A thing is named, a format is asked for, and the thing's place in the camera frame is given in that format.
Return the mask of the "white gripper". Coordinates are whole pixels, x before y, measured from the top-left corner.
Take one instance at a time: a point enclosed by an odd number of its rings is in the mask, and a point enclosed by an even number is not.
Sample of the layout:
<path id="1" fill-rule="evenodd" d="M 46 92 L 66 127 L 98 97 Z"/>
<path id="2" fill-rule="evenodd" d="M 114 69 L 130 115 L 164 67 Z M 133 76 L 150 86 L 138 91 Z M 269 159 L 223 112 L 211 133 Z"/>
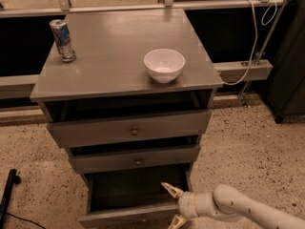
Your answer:
<path id="1" fill-rule="evenodd" d="M 195 219 L 198 217 L 195 206 L 195 193 L 184 192 L 167 182 L 162 182 L 161 185 L 173 198 L 178 198 L 178 210 L 181 214 L 173 217 L 168 229 L 179 229 L 187 222 L 187 219 Z"/>

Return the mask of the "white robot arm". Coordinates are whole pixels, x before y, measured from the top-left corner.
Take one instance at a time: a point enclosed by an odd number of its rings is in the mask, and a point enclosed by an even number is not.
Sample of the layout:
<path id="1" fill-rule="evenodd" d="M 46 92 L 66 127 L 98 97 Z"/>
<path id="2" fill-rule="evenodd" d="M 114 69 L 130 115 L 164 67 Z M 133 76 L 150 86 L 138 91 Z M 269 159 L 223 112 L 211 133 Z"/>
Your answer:
<path id="1" fill-rule="evenodd" d="M 237 221 L 245 217 L 262 229 L 305 229 L 305 220 L 251 199 L 234 187 L 218 184 L 209 193 L 185 192 L 162 182 L 177 200 L 178 213 L 168 229 L 179 229 L 190 219 L 208 217 L 220 221 Z"/>

